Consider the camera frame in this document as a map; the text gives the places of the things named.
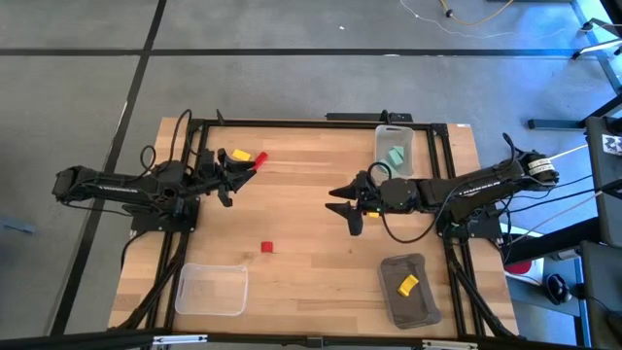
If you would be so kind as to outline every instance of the white cable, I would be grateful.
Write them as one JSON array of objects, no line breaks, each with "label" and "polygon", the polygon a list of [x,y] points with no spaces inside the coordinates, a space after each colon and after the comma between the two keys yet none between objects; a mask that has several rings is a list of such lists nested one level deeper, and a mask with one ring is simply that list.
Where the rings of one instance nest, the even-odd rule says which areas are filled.
[{"label": "white cable", "polygon": [[571,153],[572,153],[572,152],[574,152],[574,151],[578,151],[578,150],[580,150],[580,149],[582,149],[582,148],[586,148],[586,147],[587,147],[587,144],[585,144],[585,145],[581,145],[581,146],[579,146],[579,147],[575,147],[575,148],[573,148],[573,149],[571,149],[571,150],[569,150],[569,151],[565,151],[565,152],[562,152],[562,153],[560,153],[560,154],[558,154],[558,155],[555,155],[555,156],[553,156],[553,157],[549,157],[548,159],[549,159],[549,160],[553,160],[553,159],[555,159],[555,158],[563,157],[563,156],[565,156],[565,155],[571,154]]},{"label": "white cable", "polygon": [[[465,34],[462,32],[458,32],[458,31],[451,31],[451,30],[447,30],[445,27],[443,27],[442,25],[440,25],[439,22],[435,21],[434,19],[429,19],[429,18],[423,18],[421,16],[419,16],[417,13],[415,13],[411,8],[409,8],[406,4],[404,4],[403,0],[399,0],[399,3],[401,4],[401,6],[403,6],[406,10],[410,11],[410,13],[417,19],[420,19],[422,21],[428,21],[428,22],[432,22],[434,24],[436,24],[440,29],[442,29],[443,31],[445,31],[447,34],[451,34],[451,35],[460,35],[464,38],[473,38],[473,39],[491,39],[491,38],[496,38],[496,37],[500,37],[502,35],[516,35],[516,32],[503,32],[503,33],[497,33],[497,34],[491,34],[491,35],[470,35],[470,34]],[[622,26],[622,24],[604,24],[603,26],[599,26],[598,28],[594,28],[594,29],[590,29],[590,30],[583,30],[583,29],[578,29],[578,31],[581,32],[589,32],[592,30],[596,30],[596,29],[601,29],[604,28],[606,26]],[[540,39],[544,39],[544,38],[548,38],[548,37],[552,37],[554,35],[557,35],[563,31],[568,31],[568,30],[574,30],[572,28],[562,28],[559,29],[555,32],[553,32],[552,34],[546,34],[546,35],[542,35],[539,37],[535,37],[535,38],[531,38],[531,39],[535,39],[535,40],[540,40]]]},{"label": "white cable", "polygon": [[541,222],[541,223],[537,224],[536,226],[534,226],[532,229],[528,230],[527,232],[525,232],[525,233],[521,233],[522,235],[521,235],[520,237],[516,238],[514,241],[512,241],[512,244],[514,244],[514,243],[516,243],[516,242],[520,241],[521,239],[523,239],[523,238],[527,237],[527,235],[528,235],[529,233],[531,233],[531,232],[535,231],[537,228],[541,227],[542,225],[544,225],[544,224],[546,224],[546,223],[550,222],[551,220],[553,220],[553,219],[555,219],[555,218],[559,217],[559,216],[560,216],[560,215],[562,215],[562,214],[568,213],[570,210],[572,210],[572,209],[574,209],[574,208],[576,208],[576,207],[578,207],[578,206],[580,206],[580,205],[582,205],[582,204],[584,204],[584,203],[586,203],[586,202],[588,202],[588,201],[590,201],[590,200],[592,200],[592,199],[596,198],[597,196],[599,196],[599,195],[601,195],[601,194],[603,194],[603,191],[598,191],[598,192],[594,193],[594,195],[590,196],[589,198],[587,198],[587,199],[583,199],[583,200],[581,200],[580,202],[578,202],[578,203],[574,204],[572,207],[570,207],[570,208],[568,208],[568,209],[566,209],[566,210],[563,210],[563,211],[561,211],[561,212],[559,212],[559,213],[557,213],[557,214],[553,215],[552,217],[550,217],[550,218],[548,218],[548,219],[544,220],[543,222]]}]

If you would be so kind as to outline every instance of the clear plastic bin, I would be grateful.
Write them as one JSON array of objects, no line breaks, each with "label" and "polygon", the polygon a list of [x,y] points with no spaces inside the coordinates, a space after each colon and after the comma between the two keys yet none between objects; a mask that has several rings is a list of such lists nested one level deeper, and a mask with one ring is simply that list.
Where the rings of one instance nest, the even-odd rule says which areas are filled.
[{"label": "clear plastic bin", "polygon": [[238,316],[249,290],[246,266],[187,263],[182,268],[175,310],[180,314]]},{"label": "clear plastic bin", "polygon": [[[392,168],[394,178],[410,178],[415,173],[412,165],[412,144],[414,142],[415,131],[410,127],[378,125],[376,127],[374,159],[375,161],[387,162]],[[389,152],[392,148],[403,149],[403,160],[398,166],[390,161]],[[384,167],[376,166],[372,176],[380,181],[388,178],[387,170]]]}]

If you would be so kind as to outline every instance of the wooden table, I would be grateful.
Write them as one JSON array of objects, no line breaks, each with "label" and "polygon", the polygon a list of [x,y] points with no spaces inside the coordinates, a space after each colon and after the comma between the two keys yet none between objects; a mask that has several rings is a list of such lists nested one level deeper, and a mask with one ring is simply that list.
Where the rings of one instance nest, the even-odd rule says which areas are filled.
[{"label": "wooden table", "polygon": [[[174,124],[175,119],[162,120],[155,141],[156,162],[168,157]],[[448,127],[457,174],[478,169],[470,127]],[[184,142],[182,137],[176,141],[176,157]],[[238,148],[254,157],[261,151],[269,154],[258,174],[232,195],[233,207],[222,207],[215,195],[203,196],[186,258],[187,263],[247,266],[248,302],[237,317],[177,314],[174,331],[457,336],[447,265],[435,234],[403,245],[389,237],[380,220],[365,217],[363,234],[352,237],[345,220],[324,206],[344,201],[330,197],[328,191],[347,185],[372,163],[373,130],[211,127],[208,148],[225,148],[228,153]],[[437,148],[442,150],[440,142]],[[415,178],[432,176],[424,132],[415,132],[413,164]],[[430,214],[388,218],[392,231],[403,239],[418,235],[431,220]],[[111,327],[124,321],[153,285],[162,238],[162,232],[151,232],[129,247]],[[261,253],[261,241],[274,242],[274,254]],[[470,246],[478,290],[503,324],[517,333],[499,252],[480,239],[471,239]],[[403,331],[387,315],[378,267],[387,257],[411,253],[426,258],[432,294],[443,319],[433,326]],[[166,301],[163,297],[160,303],[159,325]],[[467,301],[463,292],[467,329],[472,332]]]}]

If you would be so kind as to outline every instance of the gray floor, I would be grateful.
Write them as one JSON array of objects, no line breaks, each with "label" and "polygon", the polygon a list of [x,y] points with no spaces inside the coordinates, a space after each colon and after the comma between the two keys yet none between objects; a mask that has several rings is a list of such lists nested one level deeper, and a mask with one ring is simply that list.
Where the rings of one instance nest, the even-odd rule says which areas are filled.
[{"label": "gray floor", "polygon": [[[450,35],[413,17],[396,1],[182,0],[167,5],[157,48],[578,48],[585,38],[568,4],[518,3],[476,27],[444,17],[436,2],[404,0],[420,16],[470,35]],[[5,1],[0,48],[142,47],[156,1]],[[465,20],[499,3],[455,2]],[[546,38],[558,29],[557,35]],[[0,338],[45,332],[60,278],[84,213],[54,203],[54,174],[71,165],[100,168],[137,63],[132,57],[0,58],[0,213],[34,224],[26,235],[0,232]],[[585,142],[581,133],[529,131],[529,118],[580,119],[613,91],[590,57],[154,57],[150,59],[118,166],[140,170],[140,149],[159,119],[192,108],[197,118],[321,119],[326,112],[412,113],[419,122],[470,123],[482,165],[506,158],[501,133],[518,147],[549,155]],[[562,183],[590,173],[585,150],[555,161]],[[589,189],[589,180],[556,195]],[[512,217],[530,228],[571,202]],[[514,208],[530,203],[516,200]],[[594,204],[547,224],[548,232],[595,215]],[[104,215],[68,331],[106,327],[128,220]],[[521,333],[534,330],[517,312]]]}]

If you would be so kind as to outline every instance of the robotic arm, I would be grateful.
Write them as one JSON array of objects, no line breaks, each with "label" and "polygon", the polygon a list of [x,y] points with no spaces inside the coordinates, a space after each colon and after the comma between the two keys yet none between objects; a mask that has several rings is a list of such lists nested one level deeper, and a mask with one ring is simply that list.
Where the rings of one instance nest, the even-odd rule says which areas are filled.
[{"label": "robotic arm", "polygon": [[224,149],[204,150],[198,154],[197,169],[187,172],[178,160],[154,166],[151,174],[131,176],[108,174],[72,166],[56,174],[52,194],[59,202],[71,206],[72,201],[100,198],[124,203],[123,209],[134,217],[132,229],[194,230],[199,195],[218,191],[225,207],[233,204],[228,193],[236,193],[255,174],[254,161],[231,159]]},{"label": "robotic arm", "polygon": [[[375,162],[367,171],[361,171],[348,186],[329,194],[356,200],[355,205],[327,203],[326,207],[348,221],[351,235],[363,231],[363,214],[410,214],[414,211],[443,216],[455,226],[469,222],[477,209],[523,190],[548,191],[559,181],[548,158],[536,151],[517,150],[509,136],[512,156],[496,165],[477,170],[453,179],[401,179],[391,178],[391,170]],[[384,167],[389,174],[377,186],[371,177],[374,167]]]}]

